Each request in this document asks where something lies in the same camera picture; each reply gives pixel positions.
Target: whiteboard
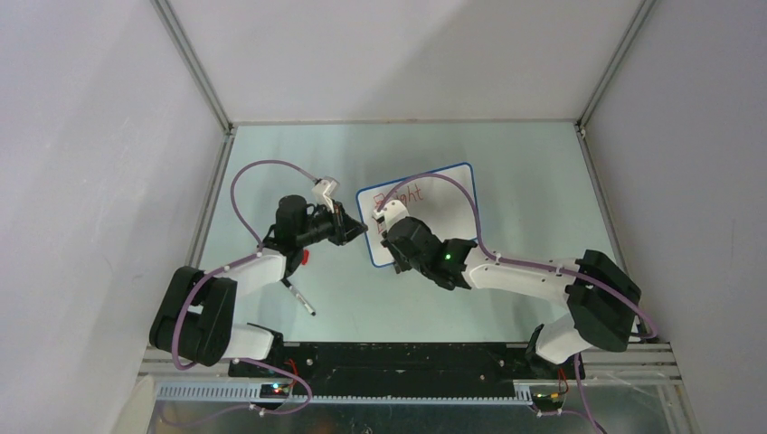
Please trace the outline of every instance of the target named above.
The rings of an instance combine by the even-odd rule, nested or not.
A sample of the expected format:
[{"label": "whiteboard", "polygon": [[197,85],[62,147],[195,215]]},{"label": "whiteboard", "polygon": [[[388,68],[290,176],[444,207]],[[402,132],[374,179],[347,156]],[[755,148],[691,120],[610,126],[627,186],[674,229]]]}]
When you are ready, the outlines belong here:
[{"label": "whiteboard", "polygon": [[[430,172],[455,180],[471,193],[471,200],[477,203],[474,171],[469,163],[450,165]],[[373,185],[357,192],[357,208],[362,222],[368,228],[365,239],[370,260],[378,268],[392,265],[394,258],[389,250],[381,245],[381,241],[384,240],[382,236],[384,225],[373,218],[373,209],[381,204],[396,184],[406,178]],[[425,222],[431,232],[441,240],[477,238],[474,213],[466,197],[455,185],[437,178],[421,178],[400,187],[395,192],[395,196],[407,207],[411,216]]]}]

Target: marker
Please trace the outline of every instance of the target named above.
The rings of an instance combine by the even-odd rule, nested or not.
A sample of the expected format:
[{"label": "marker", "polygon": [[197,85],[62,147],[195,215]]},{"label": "marker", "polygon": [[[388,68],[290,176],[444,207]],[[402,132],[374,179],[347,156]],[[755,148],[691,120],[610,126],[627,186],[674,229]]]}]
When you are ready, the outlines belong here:
[{"label": "marker", "polygon": [[290,291],[290,294],[293,294],[293,297],[295,297],[304,307],[307,309],[307,311],[312,315],[316,316],[317,312],[315,312],[314,308],[309,304],[309,302],[304,298],[304,296],[301,295],[300,292],[296,289],[296,287],[293,286],[293,284],[290,283],[290,281],[287,278],[284,278],[281,280],[282,285],[285,285],[285,288]]}]

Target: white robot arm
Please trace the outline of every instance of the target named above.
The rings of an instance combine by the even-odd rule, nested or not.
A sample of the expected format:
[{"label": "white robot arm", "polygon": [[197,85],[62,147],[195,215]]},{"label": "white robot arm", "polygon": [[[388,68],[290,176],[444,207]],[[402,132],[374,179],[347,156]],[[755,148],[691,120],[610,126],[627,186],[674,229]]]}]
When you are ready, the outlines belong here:
[{"label": "white robot arm", "polygon": [[[312,188],[317,204],[307,204],[298,195],[279,200],[263,249],[252,259],[238,259],[224,266],[197,290],[191,306],[202,306],[202,310],[184,317],[177,337],[180,356],[206,366],[223,358],[262,360],[267,356],[274,334],[257,325],[234,324],[234,305],[238,298],[258,288],[288,282],[301,265],[307,246],[323,240],[343,246],[367,231],[367,226],[349,217],[343,205],[333,200],[337,187],[333,178],[318,180]],[[171,352],[175,324],[204,275],[193,267],[175,272],[149,334],[153,346]]]},{"label": "white robot arm", "polygon": [[409,216],[398,200],[374,211],[374,217],[384,225],[382,244],[392,253],[397,272],[416,269],[446,289],[496,288],[567,308],[568,314],[539,326],[530,339],[528,361],[544,371],[547,365],[553,369],[591,346],[626,349],[634,321],[628,308],[576,277],[558,272],[580,268],[609,280],[637,303],[639,289],[602,253],[587,250],[583,259],[552,259],[549,262],[556,266],[552,271],[520,268],[502,263],[498,256],[488,257],[475,241],[439,240],[424,222]]}]

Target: white wall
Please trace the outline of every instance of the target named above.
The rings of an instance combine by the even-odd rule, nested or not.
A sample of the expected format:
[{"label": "white wall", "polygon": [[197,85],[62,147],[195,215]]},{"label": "white wall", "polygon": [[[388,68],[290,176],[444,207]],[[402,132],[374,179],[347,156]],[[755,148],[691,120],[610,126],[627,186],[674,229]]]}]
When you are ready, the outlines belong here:
[{"label": "white wall", "polygon": [[147,0],[0,13],[0,432],[108,432],[222,134]]},{"label": "white wall", "polygon": [[767,432],[767,3],[658,2],[587,130],[704,432]]},{"label": "white wall", "polygon": [[639,0],[173,1],[235,121],[575,119]]}]

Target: cable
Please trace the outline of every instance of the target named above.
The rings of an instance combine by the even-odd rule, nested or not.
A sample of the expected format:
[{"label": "cable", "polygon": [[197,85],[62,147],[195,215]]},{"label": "cable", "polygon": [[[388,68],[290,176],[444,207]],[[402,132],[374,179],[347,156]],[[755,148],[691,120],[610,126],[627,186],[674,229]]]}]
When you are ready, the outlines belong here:
[{"label": "cable", "polygon": [[250,163],[249,165],[244,166],[242,169],[240,169],[240,172],[237,172],[237,174],[234,176],[234,179],[232,179],[232,186],[229,188],[229,198],[232,200],[232,208],[234,209],[234,213],[237,215],[237,219],[240,220],[240,223],[242,223],[242,226],[245,226],[245,229],[248,230],[248,232],[251,233],[253,238],[256,239],[256,241],[259,243],[259,246],[261,245],[261,238],[259,238],[259,235],[256,233],[256,231],[248,224],[247,221],[245,221],[245,218],[242,217],[242,213],[240,212],[240,208],[237,207],[237,202],[234,200],[234,187],[237,185],[237,181],[240,180],[240,176],[247,172],[248,170],[252,169],[253,167],[257,165],[286,165],[287,167],[291,167],[293,169],[296,169],[299,171],[302,175],[309,178],[312,183],[316,184],[317,181],[319,181],[319,178],[312,175],[311,173],[307,172],[306,170],[298,167],[297,165],[294,165],[292,163],[288,163],[287,161],[282,160],[260,160],[260,161],[254,161],[253,163]]},{"label": "cable", "polygon": [[[548,416],[562,416],[562,415],[572,414],[573,416],[578,416],[578,417],[579,417],[579,418],[581,418],[581,419],[584,419],[584,420],[586,420],[586,421],[589,421],[589,418],[588,418],[588,417],[586,417],[586,415],[585,415],[585,414],[583,414],[583,413],[581,413],[581,412],[579,412],[579,411],[575,411],[575,410],[562,410],[562,411],[540,411],[540,410],[539,410],[539,409],[538,409],[538,408],[537,408],[535,405],[533,405],[533,406],[530,406],[530,407],[527,407],[527,408],[528,408],[528,409],[530,409],[530,410],[531,410],[533,413],[536,413],[537,415],[540,415],[540,416],[538,416],[538,417],[548,417]],[[597,424],[597,425],[596,425],[596,426],[597,426],[597,429],[599,430],[599,432],[600,432],[601,434],[607,434],[607,430],[606,430],[606,429],[605,429],[605,428],[604,428],[602,425],[600,425],[600,424],[599,424],[599,422],[596,422],[596,421],[595,421],[594,423],[596,423],[596,424]]]},{"label": "cable", "polygon": [[[317,177],[315,177],[314,175],[310,174],[306,170],[298,167],[297,165],[293,165],[292,163],[288,163],[287,161],[282,161],[282,160],[260,160],[260,161],[256,161],[256,162],[253,162],[253,163],[250,163],[250,164],[244,166],[234,176],[234,179],[232,179],[232,186],[229,189],[229,195],[230,195],[230,199],[232,201],[232,208],[234,209],[234,213],[237,215],[237,218],[240,220],[242,225],[245,226],[245,229],[247,229],[248,232],[251,233],[253,238],[256,239],[256,241],[258,243],[258,247],[256,248],[256,252],[251,254],[251,255],[245,256],[244,258],[237,259],[237,260],[235,260],[233,262],[230,262],[227,265],[224,265],[222,267],[219,267],[217,269],[214,269],[212,271],[209,271],[209,272],[205,273],[205,275],[202,278],[200,278],[200,280],[197,283],[194,284],[194,286],[192,287],[192,290],[189,291],[189,295],[186,297],[186,300],[185,300],[184,304],[181,306],[181,310],[178,313],[178,319],[175,322],[175,327],[174,327],[174,331],[173,331],[173,340],[171,341],[171,358],[173,359],[173,365],[179,371],[186,371],[189,368],[197,365],[197,363],[195,363],[195,362],[191,362],[189,364],[181,364],[181,361],[179,360],[179,356],[178,356],[178,346],[179,346],[179,340],[180,340],[180,337],[181,337],[181,329],[182,329],[182,327],[184,325],[184,320],[186,319],[186,314],[189,312],[189,307],[192,305],[192,300],[194,300],[194,297],[197,295],[197,293],[203,287],[205,282],[210,280],[212,277],[214,277],[216,275],[219,275],[219,274],[223,273],[224,271],[229,271],[229,269],[233,269],[235,267],[240,267],[241,265],[247,264],[248,262],[250,262],[250,261],[252,261],[254,259],[257,259],[258,257],[261,256],[261,251],[263,250],[263,242],[262,242],[261,238],[259,237],[258,233],[256,233],[256,231],[248,224],[248,222],[245,221],[244,217],[242,217],[242,213],[240,212],[240,209],[237,207],[237,201],[235,200],[235,194],[234,194],[235,187],[237,185],[237,181],[240,180],[240,177],[242,176],[242,174],[244,174],[246,171],[248,171],[249,169],[251,169],[251,168],[253,168],[253,167],[257,166],[257,165],[286,165],[288,167],[291,167],[291,168],[299,171],[302,175],[304,175],[305,177],[309,178],[312,181],[312,183],[316,184],[317,181],[319,181],[319,179]],[[205,423],[206,421],[212,420],[214,418],[217,418],[218,416],[220,416],[220,415],[222,415],[224,413],[227,413],[227,412],[233,411],[233,410],[239,410],[239,409],[250,409],[250,410],[259,409],[261,414],[263,414],[263,413],[269,413],[269,414],[290,414],[290,413],[294,413],[296,411],[299,411],[299,410],[303,409],[304,407],[306,407],[311,402],[311,400],[312,400],[311,387],[309,387],[308,383],[305,382],[302,378],[298,377],[296,374],[289,373],[287,371],[283,371],[280,368],[277,368],[275,366],[271,366],[271,365],[266,364],[264,362],[260,362],[260,361],[249,359],[249,358],[241,358],[239,360],[241,362],[255,364],[256,366],[260,366],[262,368],[269,369],[269,370],[271,370],[271,371],[273,371],[275,373],[281,373],[282,375],[285,375],[285,376],[293,379],[295,382],[300,382],[304,386],[304,388],[306,388],[306,390],[307,390],[307,400],[302,402],[295,409],[290,409],[290,410],[267,410],[267,409],[260,408],[260,407],[256,406],[255,404],[238,404],[238,405],[233,405],[231,407],[228,407],[226,409],[218,411],[218,412],[216,412],[216,413],[214,413],[214,414],[212,414],[210,416],[202,418],[201,420],[198,420],[196,422],[191,422],[192,425],[184,424],[184,427],[189,427],[189,426],[197,425],[197,424],[200,424],[200,423]]]},{"label": "cable", "polygon": [[[409,178],[406,178],[406,179],[402,180],[400,183],[398,183],[397,185],[395,185],[389,191],[389,193],[386,194],[384,199],[381,201],[381,204],[378,205],[378,211],[380,212],[384,208],[384,206],[389,202],[389,199],[392,198],[392,195],[394,194],[394,192],[396,192],[399,188],[401,188],[402,186],[404,186],[404,185],[406,185],[406,184],[408,184],[408,183],[410,183],[412,181],[415,181],[415,180],[421,179],[421,178],[438,178],[438,179],[447,181],[447,182],[455,185],[456,187],[458,187],[458,189],[463,193],[464,197],[466,197],[466,200],[469,201],[469,206],[471,206],[471,211],[474,214],[474,224],[475,224],[475,227],[476,227],[476,230],[477,230],[477,242],[478,242],[479,248],[482,250],[483,253],[485,253],[485,255],[488,258],[491,258],[493,260],[498,260],[499,262],[502,262],[502,263],[505,263],[505,264],[509,264],[509,265],[513,265],[513,266],[516,266],[516,267],[524,267],[524,268],[529,268],[529,269],[541,269],[543,271],[549,271],[549,272],[558,271],[558,272],[560,272],[562,274],[566,274],[568,276],[573,276],[573,277],[578,278],[580,280],[584,280],[584,281],[586,281],[588,283],[591,283],[595,287],[597,287],[599,289],[602,289],[603,291],[607,292],[611,296],[617,298],[621,303],[623,303],[624,305],[629,307],[637,316],[642,318],[642,320],[645,322],[645,325],[646,325],[646,327],[648,329],[648,332],[645,335],[636,335],[637,337],[641,337],[641,338],[645,338],[645,339],[650,339],[650,338],[656,337],[658,335],[658,329],[655,327],[655,323],[652,321],[652,319],[642,309],[640,309],[637,305],[632,303],[631,300],[629,300],[628,298],[624,297],[621,293],[619,293],[615,289],[611,288],[609,285],[605,284],[604,282],[602,282],[602,281],[600,281],[600,280],[598,280],[596,278],[593,278],[591,276],[582,274],[582,273],[580,273],[578,271],[575,271],[575,270],[565,269],[565,268],[558,268],[558,267],[556,267],[554,265],[549,265],[549,264],[542,264],[542,263],[538,263],[538,262],[533,262],[533,261],[528,261],[528,260],[520,260],[520,259],[507,259],[507,258],[500,258],[500,259],[498,259],[496,255],[493,255],[492,253],[490,253],[488,248],[485,246],[485,242],[482,240],[482,224],[479,221],[479,210],[477,209],[477,206],[474,204],[474,201],[471,199],[471,195],[466,190],[466,188],[463,185],[459,184],[457,181],[455,181],[452,178],[449,178],[449,177],[447,177],[445,175],[433,174],[433,173],[418,174],[418,175],[413,175],[413,176],[411,176]],[[579,372],[579,367],[580,367],[580,364],[581,364],[581,356],[580,356],[580,354],[576,354],[575,355],[575,357],[573,358],[573,362],[574,362],[574,365],[575,365],[575,380],[576,380],[576,383],[578,384],[578,389],[579,389],[579,392],[581,394],[581,400],[583,401],[583,407],[586,410],[586,414],[583,415],[583,414],[581,414],[581,413],[579,413],[577,411],[571,411],[571,410],[565,410],[565,411],[562,411],[562,413],[576,414],[579,417],[587,419],[592,424],[592,426],[593,426],[593,428],[595,430],[600,430],[601,432],[605,432],[604,428],[602,428],[601,425],[594,419],[593,414],[591,412],[591,408],[589,407],[589,403],[586,400],[586,395],[585,395],[585,393],[583,391],[583,387],[582,387],[582,384],[581,384],[581,373]]]},{"label": "cable", "polygon": [[610,288],[609,285],[603,283],[602,281],[596,278],[582,274],[575,270],[558,268],[550,264],[542,264],[539,262],[533,262],[529,260],[520,260],[520,259],[507,259],[507,258],[498,259],[496,255],[493,255],[492,253],[490,253],[488,248],[485,247],[485,242],[482,240],[482,224],[479,221],[479,210],[477,209],[477,206],[474,204],[474,201],[471,199],[471,194],[469,194],[469,192],[466,190],[466,188],[463,185],[459,184],[456,180],[452,178],[449,178],[445,175],[432,174],[432,173],[418,174],[418,175],[413,175],[409,178],[406,178],[400,183],[398,183],[397,185],[395,185],[394,188],[392,188],[392,190],[390,190],[389,193],[386,194],[384,199],[381,201],[381,204],[378,205],[378,211],[380,212],[384,208],[384,206],[389,202],[389,199],[392,197],[392,195],[394,194],[396,190],[398,190],[400,187],[404,186],[405,184],[408,184],[412,181],[415,181],[421,178],[439,178],[441,180],[447,181],[455,185],[456,187],[458,187],[458,189],[466,197],[466,200],[469,201],[469,205],[471,206],[471,211],[474,213],[474,224],[475,224],[475,227],[477,228],[477,242],[478,242],[479,248],[482,250],[483,253],[485,253],[485,255],[488,258],[492,260],[499,260],[499,262],[509,264],[509,265],[514,265],[516,267],[523,267],[528,269],[541,269],[543,271],[550,271],[550,272],[559,271],[562,274],[566,274],[568,276],[573,276],[580,280],[584,280],[594,285],[595,287],[607,292],[611,296],[617,298],[621,303],[629,307],[629,309],[631,309],[637,316],[639,316],[640,318],[642,318],[642,320],[644,320],[645,324],[647,325],[647,328],[649,329],[648,333],[646,335],[638,335],[637,337],[650,339],[658,335],[658,332],[657,332],[658,329],[655,327],[655,323],[652,321],[652,319],[650,319],[650,317],[642,309],[640,309],[637,305],[632,303],[631,300],[623,296],[620,292],[616,291],[613,288]]},{"label": "cable", "polygon": [[567,375],[564,374],[564,369],[559,368],[559,375],[562,375],[562,380],[564,380],[564,392],[560,392],[560,395],[566,395],[567,392],[570,391],[570,383],[567,382]]},{"label": "cable", "polygon": [[[293,362],[293,359],[288,359],[288,361],[285,362],[285,364],[289,364],[293,368],[293,373],[296,374],[296,376],[298,377],[298,367],[296,366],[296,363]],[[295,385],[296,385],[296,380],[293,380],[293,382],[290,384],[289,387],[293,387]]]},{"label": "cable", "polygon": [[581,401],[583,402],[583,409],[586,411],[586,419],[592,423],[594,430],[600,429],[600,424],[594,419],[592,409],[589,407],[589,402],[586,400],[586,392],[583,390],[583,384],[581,384],[581,354],[577,353],[573,357],[573,366],[575,367],[575,383],[578,384],[578,392],[581,394]]},{"label": "cable", "polygon": [[263,249],[263,243],[261,241],[261,238],[259,237],[259,234],[256,233],[256,231],[248,224],[247,221],[245,221],[245,218],[242,217],[242,213],[240,212],[240,208],[237,207],[237,201],[235,200],[235,187],[237,186],[237,181],[240,180],[240,177],[242,174],[244,174],[246,171],[250,170],[251,168],[257,166],[257,165],[286,165],[288,167],[291,167],[293,169],[296,169],[299,171],[302,175],[309,178],[313,183],[316,183],[318,178],[314,175],[310,174],[306,170],[298,167],[297,165],[294,165],[292,163],[288,163],[287,161],[282,160],[260,160],[255,161],[253,163],[250,163],[246,166],[244,166],[242,169],[240,169],[239,172],[234,176],[234,179],[232,179],[232,186],[229,189],[229,197],[232,200],[232,208],[234,209],[234,213],[237,215],[237,218],[240,220],[243,226],[245,226],[245,229],[248,230],[248,232],[251,233],[253,238],[256,239],[258,242],[258,248],[256,249],[256,252],[252,255],[248,255],[244,258],[237,259],[223,267],[219,267],[218,269],[214,269],[213,271],[210,271],[206,273],[203,278],[200,279],[194,286],[192,287],[192,290],[189,292],[189,296],[186,297],[186,301],[181,306],[181,311],[178,315],[178,320],[175,322],[175,328],[173,331],[173,340],[171,341],[171,355],[173,358],[173,365],[176,369],[179,371],[186,371],[187,369],[197,365],[197,363],[189,363],[189,364],[181,364],[181,361],[178,359],[178,341],[180,339],[181,335],[181,327],[184,324],[184,319],[186,318],[186,313],[189,311],[189,307],[192,305],[192,300],[194,300],[194,296],[197,295],[197,293],[200,291],[200,288],[203,287],[205,282],[210,280],[210,278],[221,274],[224,272],[225,269],[232,269],[235,267],[239,267],[240,265],[247,264],[248,262],[258,258],[260,256],[260,252]]}]

